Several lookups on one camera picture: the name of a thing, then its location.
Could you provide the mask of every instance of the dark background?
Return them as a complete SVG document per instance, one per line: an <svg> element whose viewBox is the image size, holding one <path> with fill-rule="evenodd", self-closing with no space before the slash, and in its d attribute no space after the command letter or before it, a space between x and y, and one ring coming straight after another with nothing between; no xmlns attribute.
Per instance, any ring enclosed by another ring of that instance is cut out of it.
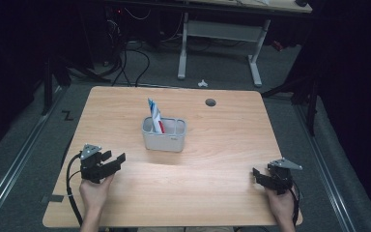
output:
<svg viewBox="0 0 371 232"><path fill-rule="evenodd" d="M313 27L306 21L276 19L266 43L304 45L287 82L317 75L319 95L330 122L371 199L371 1L310 4L318 17ZM96 55L101 48L95 49L93 38L106 38L96 30L103 26L97 24L101 11L93 8L90 14L90 9L55 1L0 1L0 139L16 115L33 100L48 57L61 54L87 68L96 59L109 58L110 54L100 58ZM164 23L169 21L167 17L178 18L178 14L152 11L147 22L127 21L126 30L157 46L158 27L170 34L170 28L176 26ZM317 72L313 72L315 65L319 65Z"/></svg>

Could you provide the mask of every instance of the desk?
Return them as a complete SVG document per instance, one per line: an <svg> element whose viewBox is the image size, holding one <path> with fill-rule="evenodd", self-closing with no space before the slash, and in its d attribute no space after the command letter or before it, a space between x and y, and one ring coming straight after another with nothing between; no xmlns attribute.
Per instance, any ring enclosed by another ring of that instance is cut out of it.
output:
<svg viewBox="0 0 371 232"><path fill-rule="evenodd" d="M270 0L269 4L260 3L256 0L190 0L196 3L222 4L227 6L240 6L242 8L258 8L265 10L278 10L294 13L311 13L309 5L298 6L293 0ZM267 36L271 21L267 18L263 26L236 25L229 23L217 23L201 20L188 20L188 13L185 13L183 26L182 51L180 53L179 79L186 78L186 41L188 36L208 37L223 40L235 40L243 42L253 42L255 47L252 55L248 55L248 65L251 69L252 79L256 87L262 86L262 81L257 67L257 58Z"/></svg>
<svg viewBox="0 0 371 232"><path fill-rule="evenodd" d="M142 121L147 98L164 117L187 122L180 153L145 148ZM215 106L207 106L214 99ZM265 172L281 154L261 95L253 91L95 87L86 102L53 194L66 195L66 170L85 143L127 160L110 188L101 225L272 225L268 198L254 184L252 167ZM71 173L79 170L76 161ZM79 175L71 188L79 211ZM47 227L78 227L69 200L49 202Z"/></svg>

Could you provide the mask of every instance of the wooden table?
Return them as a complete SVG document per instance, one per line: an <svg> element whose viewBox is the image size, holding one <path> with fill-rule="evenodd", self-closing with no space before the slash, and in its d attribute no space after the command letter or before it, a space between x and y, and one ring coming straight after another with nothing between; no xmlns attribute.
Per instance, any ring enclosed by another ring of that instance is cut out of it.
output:
<svg viewBox="0 0 371 232"><path fill-rule="evenodd" d="M180 153L147 150L141 125L147 98L162 116L187 122ZM216 106L207 106L214 99ZM265 172L281 154L261 95L253 91L95 87L71 142L53 194L66 195L66 170L85 143L126 153L110 188L101 225L220 226L275 224L252 167ZM79 161L71 173L79 170ZM81 214L79 175L71 179ZM69 200L49 202L47 227L78 227Z"/></svg>

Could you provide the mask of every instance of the metal rail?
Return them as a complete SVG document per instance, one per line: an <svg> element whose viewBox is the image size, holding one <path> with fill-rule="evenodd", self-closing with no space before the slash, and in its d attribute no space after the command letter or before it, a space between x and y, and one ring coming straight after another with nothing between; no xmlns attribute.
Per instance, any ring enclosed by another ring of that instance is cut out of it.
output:
<svg viewBox="0 0 371 232"><path fill-rule="evenodd" d="M38 139L39 135L42 132L44 125L46 124L47 119L50 117L50 114L53 111L54 106L56 103L64 96L66 93L65 87L58 87L55 91L55 99L52 107L47 110L47 112L40 118L38 123L32 129L32 132L29 134L28 138L20 148L17 156L9 168L7 174L2 179L0 183L0 208L4 204L5 199L7 198L8 194L10 193L14 183L16 182L17 178L20 175L20 172L23 170L26 162L29 160L31 156L31 150Z"/></svg>
<svg viewBox="0 0 371 232"><path fill-rule="evenodd" d="M338 188L336 187L335 182L330 175L329 169L327 164L325 163L324 156L319 148L319 145L314 136L309 133L309 130L306 125L305 119L305 112L300 105L293 105L293 108L300 118L300 124L303 128L303 131L306 133L306 137L308 138L309 144L312 147L313 155L315 161L317 162L317 169L321 175L321 180L325 186L325 189L328 194L328 198L332 205L333 210L336 213L338 218L339 224L342 228L342 231L350 231L355 232L356 229L354 227L354 223L352 222L351 216L348 214L348 210L346 209L345 202L342 198L341 193L339 192Z"/></svg>

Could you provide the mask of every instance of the wrist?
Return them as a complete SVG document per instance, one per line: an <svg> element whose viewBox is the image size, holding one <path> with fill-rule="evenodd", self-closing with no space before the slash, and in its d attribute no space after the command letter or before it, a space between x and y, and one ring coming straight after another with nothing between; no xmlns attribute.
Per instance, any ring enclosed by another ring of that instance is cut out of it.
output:
<svg viewBox="0 0 371 232"><path fill-rule="evenodd" d="M295 232L295 225L291 219L276 219L281 232Z"/></svg>

